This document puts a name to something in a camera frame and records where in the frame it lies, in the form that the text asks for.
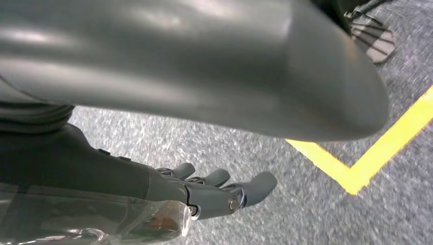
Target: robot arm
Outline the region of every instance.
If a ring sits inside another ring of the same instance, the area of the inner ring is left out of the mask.
[[[340,28],[295,0],[3,0],[0,243],[168,240],[191,217],[230,215],[277,184],[265,172],[224,186],[222,169],[190,178],[191,164],[113,157],[66,124],[74,105],[301,140],[379,130],[383,83],[335,5],[313,2]]]

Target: yellow line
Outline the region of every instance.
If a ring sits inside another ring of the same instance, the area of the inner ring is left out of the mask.
[[[286,141],[336,180],[348,193],[356,195],[432,119],[433,86],[351,168],[315,143]]]
[[[350,178],[350,168],[316,143],[286,139],[300,153],[310,159],[315,166],[344,186]]]
[[[350,192],[358,192],[395,154],[397,154],[433,118],[433,86],[374,143],[350,169],[354,181]]]

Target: clear plastic bag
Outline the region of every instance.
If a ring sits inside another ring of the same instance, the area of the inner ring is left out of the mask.
[[[185,236],[190,222],[178,201],[0,184],[0,245],[150,244]]]

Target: robotic hand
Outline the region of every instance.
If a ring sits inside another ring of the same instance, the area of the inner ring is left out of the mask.
[[[187,204],[193,219],[213,218],[233,214],[236,210],[263,201],[277,185],[270,172],[259,173],[248,183],[235,183],[220,188],[230,179],[224,169],[217,169],[207,177],[193,177],[195,172],[190,163],[183,163],[176,169],[159,168],[171,183],[185,186]]]

